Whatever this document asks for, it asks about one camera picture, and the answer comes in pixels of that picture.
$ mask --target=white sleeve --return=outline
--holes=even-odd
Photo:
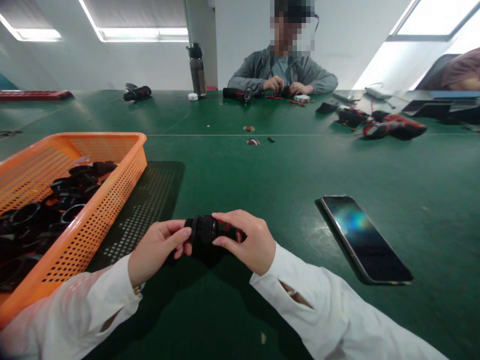
[[[294,301],[280,281],[312,308]],[[250,284],[300,335],[314,359],[446,359],[439,351],[363,301],[340,277],[276,245],[266,274]]]
[[[131,317],[142,295],[130,283],[130,255],[112,267],[84,272],[22,310],[0,333],[7,359],[82,359]],[[110,327],[103,324],[116,315]]]

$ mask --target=black cap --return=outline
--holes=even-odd
[[[194,42],[193,47],[187,46],[186,49],[188,50],[188,56],[190,56],[191,59],[202,58],[203,52],[198,42]]]

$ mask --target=human hand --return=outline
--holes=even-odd
[[[274,261],[277,248],[277,243],[265,220],[243,210],[227,213],[214,212],[211,216],[236,227],[236,241],[226,236],[219,236],[212,244],[230,251],[255,274],[264,275]],[[242,242],[242,233],[246,234],[244,242]]]
[[[285,81],[278,75],[268,79],[263,84],[263,91],[273,90],[274,94],[281,93],[284,90]]]
[[[185,227],[185,220],[155,222],[146,231],[128,260],[128,275],[136,288],[150,279],[176,249],[173,258],[182,254],[192,255],[192,243],[188,240],[192,229]]]
[[[288,93],[293,97],[295,95],[310,95],[314,90],[313,85],[303,85],[301,82],[294,82],[288,88]]]

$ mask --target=smartphone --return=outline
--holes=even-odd
[[[414,280],[410,270],[350,196],[324,196],[320,203],[365,279],[400,285]]]

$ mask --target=stainless steel water bottle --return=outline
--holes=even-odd
[[[193,47],[186,47],[188,56],[190,57],[190,71],[191,80],[193,82],[193,91],[198,97],[204,98],[207,96],[207,84],[205,82],[204,61],[202,59],[202,49],[198,42],[193,44]]]

